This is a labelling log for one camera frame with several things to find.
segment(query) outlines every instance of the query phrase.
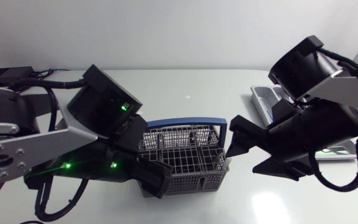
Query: black cable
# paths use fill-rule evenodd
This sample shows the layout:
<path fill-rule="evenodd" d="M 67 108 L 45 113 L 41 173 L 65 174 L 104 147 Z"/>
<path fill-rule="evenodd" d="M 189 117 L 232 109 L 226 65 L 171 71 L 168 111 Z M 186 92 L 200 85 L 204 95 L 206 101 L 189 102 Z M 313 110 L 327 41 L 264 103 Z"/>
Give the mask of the black cable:
<path fill-rule="evenodd" d="M 356 142 L 356 154 L 357 154 L 357 169 L 358 169 L 358 140 Z M 310 165 L 311 165 L 311 168 L 312 168 L 315 176 L 324 186 L 326 186 L 330 189 L 336 190 L 338 192 L 350 192 L 350 191 L 358 188 L 358 171 L 357 171 L 356 177 L 354 178 L 354 180 L 352 182 L 350 182 L 349 184 L 344 185 L 344 186 L 337 186 L 337 185 L 332 184 L 327 179 L 325 179 L 325 177 L 320 172 L 319 165 L 316 160 L 316 151 L 313 149 L 309 149 L 309 161 L 310 161 Z"/>
<path fill-rule="evenodd" d="M 80 88 L 86 85 L 84 79 L 75 81 L 75 82 L 54 82 L 46 80 L 37 80 L 34 78 L 25 78 L 17 82 L 11 83 L 11 88 L 16 89 L 22 86 L 39 86 L 47 88 L 60 88 L 60 89 L 72 89 Z"/>
<path fill-rule="evenodd" d="M 49 121 L 49 129 L 48 130 L 54 131 L 55 125 L 56 125 L 57 109 L 58 109 L 57 108 L 57 99 L 56 99 L 56 96 L 51 88 L 45 87 L 45 90 L 47 91 L 49 100 L 50 100 L 50 121 Z"/>
<path fill-rule="evenodd" d="M 38 217 L 39 220 L 42 220 L 44 222 L 52 222 L 58 220 L 59 218 L 66 215 L 76 205 L 76 203 L 81 198 L 87 184 L 88 184 L 88 180 L 83 179 L 73 199 L 68 201 L 68 205 L 66 205 L 66 207 L 62 208 L 58 212 L 48 214 L 45 212 L 45 209 L 47 207 L 47 203 L 50 195 L 52 180 L 46 182 L 41 189 L 38 189 L 37 199 L 35 200 L 35 215 Z"/>
<path fill-rule="evenodd" d="M 25 221 L 20 224 L 44 224 L 43 222 L 37 221 L 37 220 L 31 220 L 31 221 Z"/>

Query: wire basket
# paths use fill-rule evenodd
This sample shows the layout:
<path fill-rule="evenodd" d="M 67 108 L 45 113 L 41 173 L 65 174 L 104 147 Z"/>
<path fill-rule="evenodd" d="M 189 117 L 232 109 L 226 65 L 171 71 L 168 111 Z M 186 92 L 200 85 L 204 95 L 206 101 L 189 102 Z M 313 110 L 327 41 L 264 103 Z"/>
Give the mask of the wire basket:
<path fill-rule="evenodd" d="M 165 195 L 218 190 L 229 171 L 223 149 L 226 126 L 226 120 L 219 118 L 149 122 L 139 143 L 140 157 L 172 166 L 172 179 Z M 152 197 L 140 189 L 144 197 Z"/>

